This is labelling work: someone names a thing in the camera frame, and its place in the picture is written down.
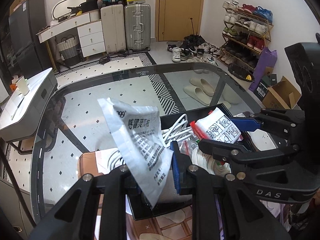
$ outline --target black refrigerator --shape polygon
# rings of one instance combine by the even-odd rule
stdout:
[[[44,0],[26,0],[9,17],[13,50],[25,78],[52,67],[46,45],[36,35],[46,25]]]

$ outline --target silver suitcase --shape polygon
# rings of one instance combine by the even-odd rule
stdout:
[[[101,23],[106,52],[125,50],[123,5],[101,8]]]
[[[132,4],[124,7],[125,37],[128,50],[149,50],[151,37],[150,5]]]

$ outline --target wooden door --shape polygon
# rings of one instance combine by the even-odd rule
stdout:
[[[158,41],[182,41],[198,30],[203,0],[159,0]]]

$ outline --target glass tabletop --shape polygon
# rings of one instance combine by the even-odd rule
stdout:
[[[203,85],[206,93],[195,90]],[[261,106],[232,77],[207,63],[165,64],[105,74],[69,84],[50,98],[37,131],[31,164],[31,202],[38,222],[78,180],[83,153],[116,147],[99,98],[157,106],[160,115],[224,103],[234,116]]]

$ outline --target cup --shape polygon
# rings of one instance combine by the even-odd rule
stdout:
[[[26,94],[28,94],[29,88],[28,88],[28,85],[27,85],[26,80],[24,79],[24,76],[21,76],[21,77],[17,80],[16,85],[17,85],[19,91],[22,93],[23,96],[25,96]]]

